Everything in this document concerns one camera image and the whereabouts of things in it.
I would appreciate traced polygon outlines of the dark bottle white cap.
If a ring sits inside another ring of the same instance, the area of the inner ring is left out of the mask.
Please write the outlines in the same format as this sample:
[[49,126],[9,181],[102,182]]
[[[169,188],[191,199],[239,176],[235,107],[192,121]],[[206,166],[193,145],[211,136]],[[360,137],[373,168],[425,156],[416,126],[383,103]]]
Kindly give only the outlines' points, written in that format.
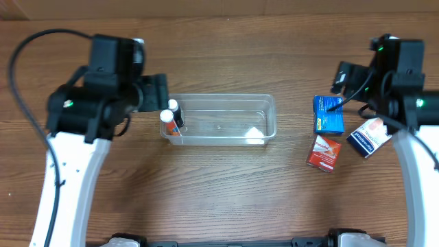
[[175,99],[170,99],[168,101],[168,109],[173,113],[176,125],[179,128],[183,127],[185,124],[185,116],[179,103]]

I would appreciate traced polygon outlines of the orange bottle white cap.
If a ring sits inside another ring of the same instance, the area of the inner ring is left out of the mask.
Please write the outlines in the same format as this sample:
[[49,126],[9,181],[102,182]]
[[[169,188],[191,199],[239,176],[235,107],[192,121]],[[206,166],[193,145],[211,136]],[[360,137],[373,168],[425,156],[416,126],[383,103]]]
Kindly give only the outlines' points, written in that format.
[[167,131],[172,136],[180,136],[180,130],[177,126],[176,121],[174,120],[174,114],[171,110],[163,110],[160,113],[160,120],[165,124],[165,127],[167,128]]

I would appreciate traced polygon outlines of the blue medicine box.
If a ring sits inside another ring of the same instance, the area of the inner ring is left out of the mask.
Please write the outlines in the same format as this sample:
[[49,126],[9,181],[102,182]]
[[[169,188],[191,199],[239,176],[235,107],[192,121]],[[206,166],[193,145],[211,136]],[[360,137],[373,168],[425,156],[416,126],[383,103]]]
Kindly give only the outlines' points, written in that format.
[[344,115],[340,106],[334,111],[330,108],[341,104],[342,97],[315,95],[313,99],[314,132],[316,134],[343,134]]

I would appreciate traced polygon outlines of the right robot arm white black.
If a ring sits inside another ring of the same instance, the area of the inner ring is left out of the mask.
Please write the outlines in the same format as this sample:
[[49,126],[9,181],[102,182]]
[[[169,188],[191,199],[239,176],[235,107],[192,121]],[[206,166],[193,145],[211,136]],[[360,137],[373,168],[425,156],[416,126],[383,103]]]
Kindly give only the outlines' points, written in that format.
[[370,42],[368,66],[342,61],[331,92],[363,102],[380,118],[399,159],[407,206],[407,246],[438,245],[438,92],[424,89],[425,43],[384,34]]

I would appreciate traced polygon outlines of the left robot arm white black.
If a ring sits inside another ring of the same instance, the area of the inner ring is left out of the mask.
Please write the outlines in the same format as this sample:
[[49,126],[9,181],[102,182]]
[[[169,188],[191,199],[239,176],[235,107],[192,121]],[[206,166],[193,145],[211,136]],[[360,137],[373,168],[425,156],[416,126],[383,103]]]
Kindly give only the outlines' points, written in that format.
[[96,34],[88,66],[49,96],[52,149],[31,246],[85,246],[93,194],[116,127],[132,113],[168,107],[164,74],[143,75],[140,38]]

